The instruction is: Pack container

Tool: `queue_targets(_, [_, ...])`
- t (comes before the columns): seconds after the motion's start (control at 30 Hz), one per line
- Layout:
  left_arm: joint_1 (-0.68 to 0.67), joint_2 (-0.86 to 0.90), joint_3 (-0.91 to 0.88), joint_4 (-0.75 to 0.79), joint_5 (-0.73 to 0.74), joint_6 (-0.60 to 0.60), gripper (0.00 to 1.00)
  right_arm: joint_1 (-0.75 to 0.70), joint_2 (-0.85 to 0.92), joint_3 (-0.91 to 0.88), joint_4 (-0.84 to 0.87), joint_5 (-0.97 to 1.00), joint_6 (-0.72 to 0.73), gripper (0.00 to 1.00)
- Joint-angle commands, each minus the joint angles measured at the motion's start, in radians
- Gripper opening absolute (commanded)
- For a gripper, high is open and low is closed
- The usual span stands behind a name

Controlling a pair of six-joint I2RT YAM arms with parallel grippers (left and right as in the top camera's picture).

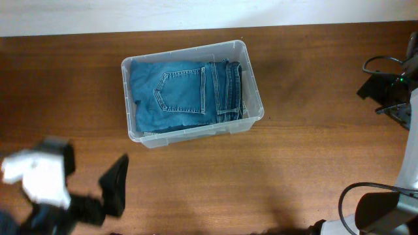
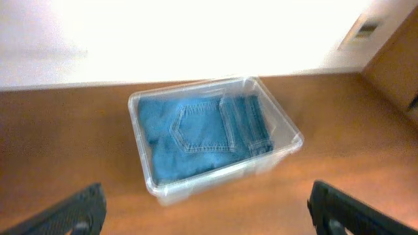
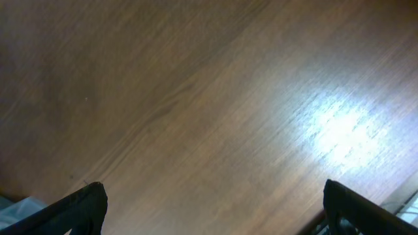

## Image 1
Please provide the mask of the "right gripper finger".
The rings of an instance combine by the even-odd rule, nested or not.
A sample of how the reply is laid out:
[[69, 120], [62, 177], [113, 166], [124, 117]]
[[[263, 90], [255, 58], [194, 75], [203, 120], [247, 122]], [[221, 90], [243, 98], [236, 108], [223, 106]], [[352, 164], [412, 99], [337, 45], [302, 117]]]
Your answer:
[[409, 130], [411, 125], [411, 104], [408, 102], [382, 106], [375, 110], [376, 114], [385, 114]]
[[392, 77], [386, 75], [371, 75], [357, 91], [361, 99], [371, 98], [380, 105], [389, 103], [388, 89], [392, 86]]

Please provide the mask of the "dark blue jeans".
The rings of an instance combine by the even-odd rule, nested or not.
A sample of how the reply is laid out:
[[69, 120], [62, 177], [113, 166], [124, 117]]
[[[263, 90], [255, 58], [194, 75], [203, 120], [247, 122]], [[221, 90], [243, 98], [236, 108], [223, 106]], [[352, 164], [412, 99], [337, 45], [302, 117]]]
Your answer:
[[243, 117], [237, 61], [133, 61], [130, 86], [139, 132], [167, 133]]

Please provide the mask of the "clear plastic storage bin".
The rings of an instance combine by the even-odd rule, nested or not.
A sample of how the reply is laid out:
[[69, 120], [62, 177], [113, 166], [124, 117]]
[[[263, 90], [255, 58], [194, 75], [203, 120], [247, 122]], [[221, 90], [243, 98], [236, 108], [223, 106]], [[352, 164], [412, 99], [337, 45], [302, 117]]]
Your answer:
[[[223, 59], [240, 62], [242, 66], [242, 94], [244, 116], [238, 121], [207, 125], [163, 134], [138, 132], [135, 116], [137, 106], [132, 98], [130, 86], [130, 66], [132, 61], [168, 62], [168, 61], [204, 61], [219, 62]], [[230, 40], [215, 44], [207, 44], [181, 50], [160, 52], [156, 54], [136, 55], [125, 58], [121, 62], [125, 109], [127, 116], [127, 133], [129, 138], [143, 144], [147, 148], [158, 148], [175, 142], [183, 142], [195, 138], [215, 136], [225, 133], [240, 133], [251, 129], [252, 125], [263, 118], [265, 110], [253, 73], [248, 50], [241, 40]]]

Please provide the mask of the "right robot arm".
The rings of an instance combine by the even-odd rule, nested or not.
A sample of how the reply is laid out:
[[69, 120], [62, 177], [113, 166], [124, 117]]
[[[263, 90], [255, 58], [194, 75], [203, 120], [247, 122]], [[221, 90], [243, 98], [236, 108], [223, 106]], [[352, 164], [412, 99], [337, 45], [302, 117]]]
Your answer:
[[[410, 35], [405, 60], [399, 61], [402, 73], [362, 70], [370, 78], [357, 94], [379, 103], [377, 114], [385, 114], [409, 131], [401, 170], [394, 185], [358, 182], [347, 186], [338, 200], [339, 218], [320, 220], [306, 234], [416, 234], [417, 233], [417, 33]], [[344, 216], [343, 201], [357, 187], [378, 188], [366, 193], [355, 213]]]

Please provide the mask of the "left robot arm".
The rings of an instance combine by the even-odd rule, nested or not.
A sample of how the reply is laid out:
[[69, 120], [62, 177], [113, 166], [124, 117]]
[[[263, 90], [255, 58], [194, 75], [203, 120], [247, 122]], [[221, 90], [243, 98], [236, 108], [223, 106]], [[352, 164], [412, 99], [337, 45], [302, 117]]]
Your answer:
[[128, 166], [129, 157], [124, 154], [99, 178], [102, 196], [95, 198], [67, 189], [67, 177], [76, 170], [69, 142], [47, 138], [6, 156], [1, 164], [3, 183], [21, 182], [32, 210], [21, 224], [2, 211], [1, 233], [70, 234], [77, 223], [100, 227], [107, 216], [120, 218], [125, 210]]

